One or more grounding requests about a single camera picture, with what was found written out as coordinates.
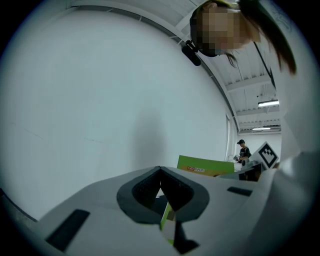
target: man in black shirt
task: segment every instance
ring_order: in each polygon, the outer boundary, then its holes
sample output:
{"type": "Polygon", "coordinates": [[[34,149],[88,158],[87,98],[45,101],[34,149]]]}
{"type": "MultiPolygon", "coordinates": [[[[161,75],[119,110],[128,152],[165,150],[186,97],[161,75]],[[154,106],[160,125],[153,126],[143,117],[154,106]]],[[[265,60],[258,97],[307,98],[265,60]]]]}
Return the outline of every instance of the man in black shirt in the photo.
{"type": "Polygon", "coordinates": [[[249,148],[246,146],[246,143],[243,139],[240,139],[239,142],[237,143],[240,145],[241,150],[240,150],[240,157],[238,160],[238,163],[241,163],[242,160],[247,159],[249,157],[251,157],[251,153],[249,148]]]}

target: fluorescent light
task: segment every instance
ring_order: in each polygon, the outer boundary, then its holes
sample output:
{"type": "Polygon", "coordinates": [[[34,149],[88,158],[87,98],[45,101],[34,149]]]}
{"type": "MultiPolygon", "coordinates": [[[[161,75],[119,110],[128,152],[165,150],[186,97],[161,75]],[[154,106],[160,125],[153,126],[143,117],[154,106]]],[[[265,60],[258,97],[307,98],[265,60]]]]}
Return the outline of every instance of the fluorescent light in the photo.
{"type": "Polygon", "coordinates": [[[276,99],[276,100],[259,102],[258,108],[269,107],[269,106],[274,106],[274,105],[279,105],[279,100],[276,99]]]}
{"type": "Polygon", "coordinates": [[[253,128],[253,131],[260,131],[260,130],[270,130],[270,127],[263,127],[263,128],[253,128]]]}

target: ponytail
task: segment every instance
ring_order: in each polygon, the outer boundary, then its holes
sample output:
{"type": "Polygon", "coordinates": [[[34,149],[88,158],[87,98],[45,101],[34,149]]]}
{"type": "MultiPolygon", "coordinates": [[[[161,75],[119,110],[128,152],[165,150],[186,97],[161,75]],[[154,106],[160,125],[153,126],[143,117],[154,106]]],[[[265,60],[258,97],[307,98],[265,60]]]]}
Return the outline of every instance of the ponytail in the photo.
{"type": "Polygon", "coordinates": [[[259,1],[239,0],[238,5],[243,16],[248,19],[256,29],[262,32],[266,39],[272,44],[279,61],[280,70],[282,69],[282,64],[286,63],[290,73],[295,74],[297,72],[297,66],[288,41],[259,1]]]}

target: white wall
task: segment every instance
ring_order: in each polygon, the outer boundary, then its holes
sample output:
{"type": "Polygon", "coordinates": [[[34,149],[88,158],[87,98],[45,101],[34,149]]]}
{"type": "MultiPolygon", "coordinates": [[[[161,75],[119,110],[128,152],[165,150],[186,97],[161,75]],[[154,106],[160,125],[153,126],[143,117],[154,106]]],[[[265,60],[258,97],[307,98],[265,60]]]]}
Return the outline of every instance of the white wall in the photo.
{"type": "Polygon", "coordinates": [[[172,39],[126,16],[77,10],[22,31],[0,85],[1,186],[36,219],[95,181],[176,167],[179,155],[225,159],[217,87],[172,39]]]}
{"type": "MultiPolygon", "coordinates": [[[[253,154],[264,142],[268,142],[271,148],[281,159],[281,134],[252,134],[252,135],[238,135],[237,141],[244,140],[247,147],[250,149],[251,154],[253,154]]],[[[241,147],[236,145],[235,154],[239,155],[241,147]]]]}

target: black slot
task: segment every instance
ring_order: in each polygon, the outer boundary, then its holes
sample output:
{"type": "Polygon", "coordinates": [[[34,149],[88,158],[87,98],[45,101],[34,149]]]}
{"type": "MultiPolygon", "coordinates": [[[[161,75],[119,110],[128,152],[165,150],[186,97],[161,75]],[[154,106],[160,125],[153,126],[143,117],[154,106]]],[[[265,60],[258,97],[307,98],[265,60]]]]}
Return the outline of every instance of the black slot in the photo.
{"type": "Polygon", "coordinates": [[[75,210],[70,216],[46,239],[60,251],[64,251],[89,216],[85,210],[75,210]]]}
{"type": "Polygon", "coordinates": [[[243,195],[246,197],[249,197],[252,193],[252,190],[248,190],[248,189],[243,189],[243,188],[239,188],[239,187],[235,187],[235,186],[231,186],[227,189],[227,191],[230,191],[232,193],[236,193],[239,195],[243,195]]]}

